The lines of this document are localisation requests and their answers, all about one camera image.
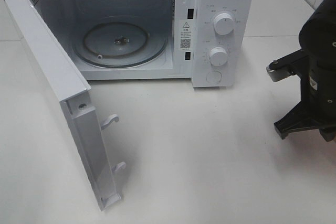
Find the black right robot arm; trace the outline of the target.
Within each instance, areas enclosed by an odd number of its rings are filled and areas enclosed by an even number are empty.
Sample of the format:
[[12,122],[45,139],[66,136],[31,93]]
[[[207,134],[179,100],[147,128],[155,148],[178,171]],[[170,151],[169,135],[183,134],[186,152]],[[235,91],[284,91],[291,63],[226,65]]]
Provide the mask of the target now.
[[335,140],[335,0],[323,0],[299,33],[301,48],[267,66],[272,81],[300,78],[300,102],[274,123],[282,139],[290,133],[319,130]]

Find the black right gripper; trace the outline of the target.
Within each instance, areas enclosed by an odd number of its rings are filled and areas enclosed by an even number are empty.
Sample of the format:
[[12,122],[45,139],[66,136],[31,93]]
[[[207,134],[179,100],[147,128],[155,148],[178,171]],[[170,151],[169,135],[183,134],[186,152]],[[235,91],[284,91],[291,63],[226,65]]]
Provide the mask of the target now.
[[300,78],[301,101],[274,123],[281,138],[294,132],[318,130],[326,142],[335,139],[335,69],[309,59],[308,73]]

